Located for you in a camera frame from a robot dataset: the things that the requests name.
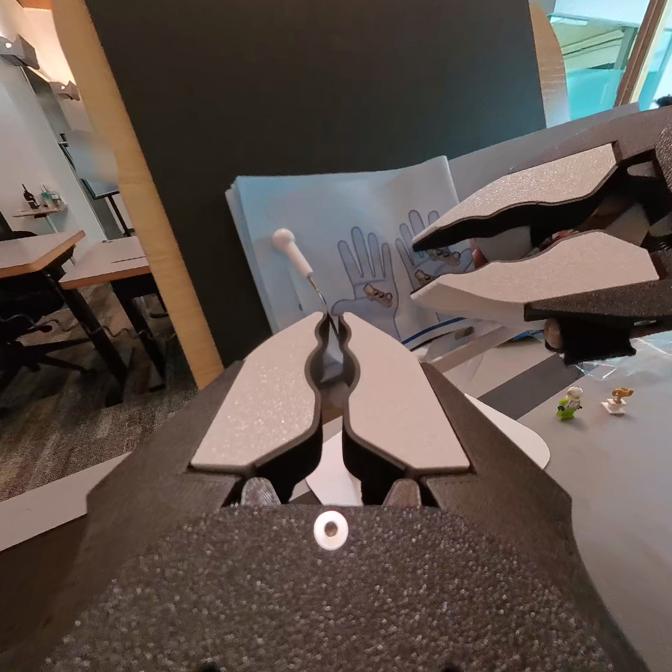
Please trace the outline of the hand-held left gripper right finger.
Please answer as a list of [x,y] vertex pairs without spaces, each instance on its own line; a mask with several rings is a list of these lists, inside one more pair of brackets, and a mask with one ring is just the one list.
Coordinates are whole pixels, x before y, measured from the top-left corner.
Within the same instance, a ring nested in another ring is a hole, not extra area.
[[343,461],[362,491],[471,467],[419,360],[353,313],[341,316]]

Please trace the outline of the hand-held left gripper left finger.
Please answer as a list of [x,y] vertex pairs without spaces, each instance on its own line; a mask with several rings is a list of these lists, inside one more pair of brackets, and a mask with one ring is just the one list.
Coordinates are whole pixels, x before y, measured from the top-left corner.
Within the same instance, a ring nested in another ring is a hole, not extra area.
[[313,313],[246,357],[190,461],[197,471],[269,480],[293,491],[322,453],[319,383],[329,319]]

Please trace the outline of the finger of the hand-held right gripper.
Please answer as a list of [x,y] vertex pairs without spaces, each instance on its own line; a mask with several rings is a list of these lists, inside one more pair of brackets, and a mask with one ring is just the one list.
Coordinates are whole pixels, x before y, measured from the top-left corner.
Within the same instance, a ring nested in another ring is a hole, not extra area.
[[444,315],[521,325],[528,303],[658,279],[647,250],[590,231],[561,239],[532,257],[442,275],[413,292],[412,300]]
[[505,175],[485,185],[417,234],[414,251],[446,247],[465,239],[492,238],[522,226],[555,221],[555,208],[585,201],[617,170],[613,143]]

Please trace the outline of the instruction booklet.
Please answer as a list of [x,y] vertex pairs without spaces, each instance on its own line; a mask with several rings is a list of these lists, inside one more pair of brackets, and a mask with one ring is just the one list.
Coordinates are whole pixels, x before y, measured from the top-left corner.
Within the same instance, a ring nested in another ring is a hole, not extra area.
[[238,177],[226,197],[274,333],[315,311],[353,313],[408,349],[446,337],[442,356],[497,328],[411,298],[475,269],[468,240],[412,249],[460,201],[444,156],[389,171]]

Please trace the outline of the clear plastic bag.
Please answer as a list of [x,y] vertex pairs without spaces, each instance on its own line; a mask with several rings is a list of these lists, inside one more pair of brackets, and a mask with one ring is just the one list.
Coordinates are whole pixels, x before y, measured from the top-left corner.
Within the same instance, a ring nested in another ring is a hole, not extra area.
[[584,382],[589,382],[600,393],[610,393],[612,389],[626,387],[635,393],[662,389],[671,391],[671,358],[646,357],[648,352],[640,352],[634,357],[624,357],[614,361],[585,362],[577,365],[584,374]]

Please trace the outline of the small gold trophy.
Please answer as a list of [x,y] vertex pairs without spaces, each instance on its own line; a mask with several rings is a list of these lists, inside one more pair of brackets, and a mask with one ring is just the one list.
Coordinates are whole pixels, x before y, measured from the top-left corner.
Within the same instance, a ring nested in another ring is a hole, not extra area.
[[624,416],[626,414],[627,399],[634,393],[634,389],[625,386],[617,387],[611,391],[611,396],[601,401],[601,406],[611,416]]

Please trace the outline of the green minifigure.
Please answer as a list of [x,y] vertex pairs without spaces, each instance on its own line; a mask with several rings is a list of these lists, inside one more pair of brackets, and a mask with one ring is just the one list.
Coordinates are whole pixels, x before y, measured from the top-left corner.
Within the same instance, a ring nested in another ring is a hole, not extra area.
[[567,388],[565,396],[559,400],[556,415],[561,421],[573,419],[576,412],[582,409],[583,389],[579,386]]

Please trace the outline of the black office chair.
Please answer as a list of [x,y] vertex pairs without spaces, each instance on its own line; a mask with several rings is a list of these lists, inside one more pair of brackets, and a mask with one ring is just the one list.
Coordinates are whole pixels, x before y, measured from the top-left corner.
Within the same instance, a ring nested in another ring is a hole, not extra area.
[[51,326],[38,323],[66,307],[63,293],[56,282],[63,275],[63,264],[70,261],[73,249],[55,258],[45,269],[1,279],[1,393],[19,372],[26,368],[38,372],[41,364],[88,374],[77,364],[50,356],[50,352],[85,343],[83,339],[66,339],[55,343],[24,345],[20,338],[37,332],[47,332]]

